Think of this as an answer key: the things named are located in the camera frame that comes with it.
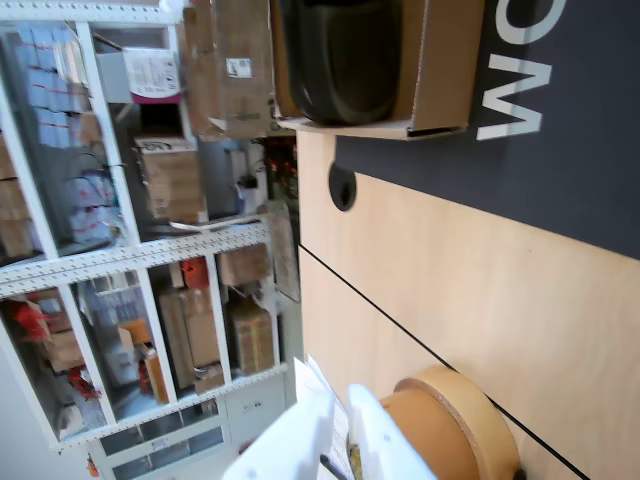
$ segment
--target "white plastic object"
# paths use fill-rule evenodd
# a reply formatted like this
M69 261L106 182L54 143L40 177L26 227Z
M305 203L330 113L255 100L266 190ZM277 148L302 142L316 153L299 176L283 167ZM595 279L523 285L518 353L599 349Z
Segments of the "white plastic object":
M364 480L436 480L393 419L362 385L349 385L349 441L360 447Z
M331 445L335 397L318 394L291 407L225 473L223 480L310 480ZM349 386L349 441L360 448L364 480L436 480L378 400Z
M283 413L225 472L223 480L309 480L331 447L333 394L319 394Z

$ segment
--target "shelf rack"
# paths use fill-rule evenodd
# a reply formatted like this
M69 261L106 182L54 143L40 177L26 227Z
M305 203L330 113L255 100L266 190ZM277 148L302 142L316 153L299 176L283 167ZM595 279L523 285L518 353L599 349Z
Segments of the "shelf rack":
M92 97L93 110L100 124L107 161L111 167L116 196L121 207L121 213L127 230L128 245L126 247L110 248L81 254L63 256L60 247L56 245L51 225L45 215L37 191L36 182L29 166L28 153L19 135L18 119L15 108L9 96L4 76L0 75L0 121L4 131L7 147L13 160L15 170L23 189L25 200L35 225L36 233L43 247L43 255L0 269L0 299L28 293L45 288L58 288L63 306L70 318L74 333L92 382L96 389L105 392L105 380L92 351L88 332L81 320L78 305L74 299L71 285L83 280L104 275L135 271L139 278L145 307L154 338L154 346L158 352L162 376L167 388L169 403L133 416L117 420L114 406L104 394L100 398L100 405L107 424L83 433L78 433L64 440L60 440L54 431L50 419L38 398L35 387L27 373L27 368L16 349L2 319L0 319L0 348L15 372L18 383L24 392L27 403L34 416L42 426L44 435L55 451L95 442L108 435L139 426L153 419L179 412L184 408L196 405L211 398L223 398L234 391L249 385L264 381L268 378L283 375L287 365L280 363L280 347L278 340L278 322L276 311L277 289L273 274L261 282L264 295L264 307L272 318L273 345L275 366L267 371L246 377L233 379L229 364L226 345L225 324L222 317L222 304L216 272L215 255L224 251L244 246L265 243L271 252L271 240L266 218L252 216L246 223L213 226L205 232L194 232L188 236L165 238L149 242L141 242L134 210L132 208L125 175L121 168L120 151L116 141L114 126L109 108L105 100L102 82L98 72L96 52L93 45L92 29L94 28L164 28L167 47L179 58L176 35L176 18L159 7L146 5L120 5L74 2L0 2L0 22L7 24L16 21L38 22L75 22L80 46L85 59L85 67L89 81L89 91ZM189 126L186 104L180 104L180 116L185 136L193 139ZM221 363L223 367L224 385L214 388L201 395L191 394L178 399L174 385L167 348L160 326L154 294L151 288L148 268L193 257L205 257L210 275L211 295L216 318L216 332L219 341Z

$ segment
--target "storage shelf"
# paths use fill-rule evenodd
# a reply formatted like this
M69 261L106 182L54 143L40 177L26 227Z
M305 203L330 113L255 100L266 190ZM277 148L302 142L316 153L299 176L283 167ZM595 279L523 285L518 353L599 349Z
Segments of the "storage shelf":
M188 237L154 240L135 247L111 248L26 265L10 265L0 271L0 298L60 283L79 282L234 250L267 240L267 228L262 223L253 223Z
M46 20L118 23L131 25L173 25L169 11L153 5L82 2L1 2L0 20Z
M271 378L276 375L281 375L286 371L287 371L287 365L282 364L274 368L271 368L269 370L265 370L264 372L256 373L255 375L238 378L229 385L223 385L221 387L214 388L212 390L209 390L206 393L203 393L202 395L196 395L195 393L192 395L188 395L182 398L178 403L163 405L154 410L141 413L133 417L129 417L125 420L120 421L116 425L106 425L104 427L100 427L100 428L91 430L89 432L79 433L66 440L63 440L57 445L53 445L52 449L56 452L62 452L63 450L68 450L71 447L82 445L92 440L97 440L99 438L103 438L108 435L112 435L114 433L127 430L128 428L135 427L136 425L140 425L142 423L148 422L149 420L154 420L160 417L164 417L165 415L168 415L173 412L177 412L187 407L191 407L198 403L202 403L206 400L217 398L229 392L240 390L243 387L261 382L262 380L266 380L267 378Z

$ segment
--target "wooden tabletop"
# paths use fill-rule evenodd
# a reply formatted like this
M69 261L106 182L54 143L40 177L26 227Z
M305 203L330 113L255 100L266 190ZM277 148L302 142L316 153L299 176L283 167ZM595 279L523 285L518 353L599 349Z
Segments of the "wooden tabletop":
M637 478L640 262L356 174L298 133L305 350L340 395L444 362L503 411L529 478Z

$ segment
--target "red item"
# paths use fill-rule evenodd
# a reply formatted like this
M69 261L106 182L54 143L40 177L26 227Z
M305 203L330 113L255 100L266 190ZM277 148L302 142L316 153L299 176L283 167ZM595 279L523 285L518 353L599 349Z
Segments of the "red item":
M180 263L184 272L184 281L189 288L207 288L209 286L209 272L207 262L203 257L190 258Z
M69 383L75 388L82 398L85 400L91 400L92 398L100 398L100 392L98 392L93 385L87 382L81 375L82 367L74 367L69 370Z
M49 332L45 328L46 322L49 320L47 315L34 310L27 303L11 303L12 316L27 331L29 340L35 342L49 338Z
M89 470L89 475L91 475L94 478L98 478L100 476L100 473L96 468L96 464L93 463L93 459L91 458L91 455L89 455L89 458L87 459L87 470Z
M147 372L147 366L144 363L144 360L140 360L138 362L138 377L140 378L140 393L143 395L149 392L149 384L151 380L149 379L149 372Z

